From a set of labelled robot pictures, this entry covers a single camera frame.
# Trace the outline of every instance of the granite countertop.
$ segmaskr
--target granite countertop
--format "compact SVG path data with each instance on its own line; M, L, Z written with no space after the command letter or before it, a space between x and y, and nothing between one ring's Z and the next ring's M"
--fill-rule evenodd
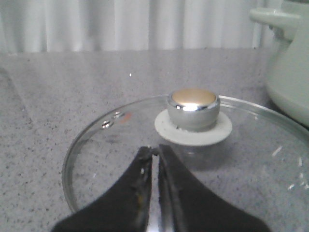
M0 55L0 231L49 231L70 214L63 160L101 114L183 87L274 108L266 64L265 49Z

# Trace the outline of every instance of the metal knob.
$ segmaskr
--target metal knob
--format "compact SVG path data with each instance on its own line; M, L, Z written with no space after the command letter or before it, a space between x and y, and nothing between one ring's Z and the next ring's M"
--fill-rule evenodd
M187 131L206 131L215 123L220 111L217 94L199 88L172 92L168 113L173 124Z

